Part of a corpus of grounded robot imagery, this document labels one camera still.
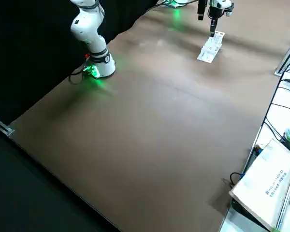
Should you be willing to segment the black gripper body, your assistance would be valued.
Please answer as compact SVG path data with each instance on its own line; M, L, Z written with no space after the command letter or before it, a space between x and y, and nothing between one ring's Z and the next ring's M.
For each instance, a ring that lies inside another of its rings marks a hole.
M219 18L219 8L210 6L209 9L208 9L208 17L210 19Z

